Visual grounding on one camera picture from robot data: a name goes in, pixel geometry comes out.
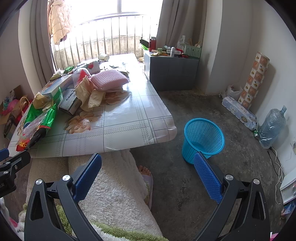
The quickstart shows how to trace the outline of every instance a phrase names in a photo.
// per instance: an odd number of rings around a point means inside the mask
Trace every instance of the foot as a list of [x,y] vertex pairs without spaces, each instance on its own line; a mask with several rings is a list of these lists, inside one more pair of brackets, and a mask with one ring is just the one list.
[[142,167],[141,165],[138,167],[139,172],[142,175],[147,175],[147,176],[151,176],[151,171],[149,171],[149,169],[147,167]]

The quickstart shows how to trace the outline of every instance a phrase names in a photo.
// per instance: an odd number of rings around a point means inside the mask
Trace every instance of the white cable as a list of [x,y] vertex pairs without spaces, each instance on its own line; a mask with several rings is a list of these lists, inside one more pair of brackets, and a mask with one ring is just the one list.
[[282,170],[282,168],[281,168],[281,163],[277,163],[276,162],[276,158],[275,158],[275,160],[274,160],[274,163],[275,164],[277,164],[278,166],[279,166],[279,173],[278,173],[278,182],[277,182],[277,184],[276,184],[276,186],[278,185],[278,183],[282,183],[283,182],[283,170]]

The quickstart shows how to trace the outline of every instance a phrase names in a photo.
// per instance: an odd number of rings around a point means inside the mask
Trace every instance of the pink cushion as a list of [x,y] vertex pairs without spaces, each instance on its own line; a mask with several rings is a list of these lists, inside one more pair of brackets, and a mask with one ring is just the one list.
[[91,77],[90,81],[100,91],[113,89],[128,83],[128,78],[118,70],[110,69],[99,72]]

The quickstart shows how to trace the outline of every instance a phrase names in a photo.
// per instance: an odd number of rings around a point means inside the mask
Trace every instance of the slipper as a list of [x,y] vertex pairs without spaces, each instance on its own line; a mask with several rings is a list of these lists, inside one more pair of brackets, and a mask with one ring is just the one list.
[[142,175],[143,179],[145,182],[149,183],[149,201],[148,201],[148,207],[151,210],[152,206],[152,193],[153,193],[153,176],[148,176],[148,175]]

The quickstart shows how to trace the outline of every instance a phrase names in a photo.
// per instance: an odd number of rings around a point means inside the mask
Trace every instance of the puffer jacket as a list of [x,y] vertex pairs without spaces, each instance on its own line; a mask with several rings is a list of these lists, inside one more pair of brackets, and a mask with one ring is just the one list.
[[53,34],[54,44],[59,45],[60,39],[72,30],[71,6],[66,0],[53,0],[49,5],[49,34]]

